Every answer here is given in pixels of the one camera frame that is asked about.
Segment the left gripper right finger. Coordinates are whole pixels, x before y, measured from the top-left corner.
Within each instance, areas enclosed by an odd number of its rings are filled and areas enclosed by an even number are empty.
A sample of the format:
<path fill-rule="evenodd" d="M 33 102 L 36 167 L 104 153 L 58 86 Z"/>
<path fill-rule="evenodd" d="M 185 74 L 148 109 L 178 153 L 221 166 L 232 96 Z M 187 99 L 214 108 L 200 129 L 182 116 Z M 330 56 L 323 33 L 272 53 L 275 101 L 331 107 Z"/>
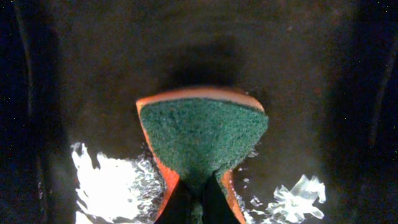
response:
<path fill-rule="evenodd" d="M 204 224 L 239 224 L 214 174 L 206 181 L 201 204 Z"/>

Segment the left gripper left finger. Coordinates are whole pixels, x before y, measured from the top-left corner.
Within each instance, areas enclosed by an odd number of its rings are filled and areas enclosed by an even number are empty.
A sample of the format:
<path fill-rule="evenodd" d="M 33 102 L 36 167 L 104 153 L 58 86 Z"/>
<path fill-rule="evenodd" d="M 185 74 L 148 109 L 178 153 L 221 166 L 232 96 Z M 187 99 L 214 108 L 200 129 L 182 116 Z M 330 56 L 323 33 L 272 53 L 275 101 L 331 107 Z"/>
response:
<path fill-rule="evenodd" d="M 190 224 L 192 208 L 192 194 L 185 183 L 179 180 L 163 212 L 154 224 Z"/>

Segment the green orange sponge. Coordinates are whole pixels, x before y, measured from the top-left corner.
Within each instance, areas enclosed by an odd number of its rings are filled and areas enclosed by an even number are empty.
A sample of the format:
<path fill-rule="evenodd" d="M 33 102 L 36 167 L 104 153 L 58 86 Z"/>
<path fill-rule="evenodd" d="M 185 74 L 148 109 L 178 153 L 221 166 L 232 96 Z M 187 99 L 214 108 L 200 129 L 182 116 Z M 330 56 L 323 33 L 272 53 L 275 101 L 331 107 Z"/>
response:
<path fill-rule="evenodd" d="M 184 184 L 193 196 L 193 218 L 201 223 L 200 200 L 206 181 L 214 177 L 233 222 L 245 223 L 232 172 L 268 129 L 269 118 L 260 102 L 236 91 L 198 87 L 141 98 L 136 107 L 166 184 L 157 216 L 166 214 L 176 188 Z"/>

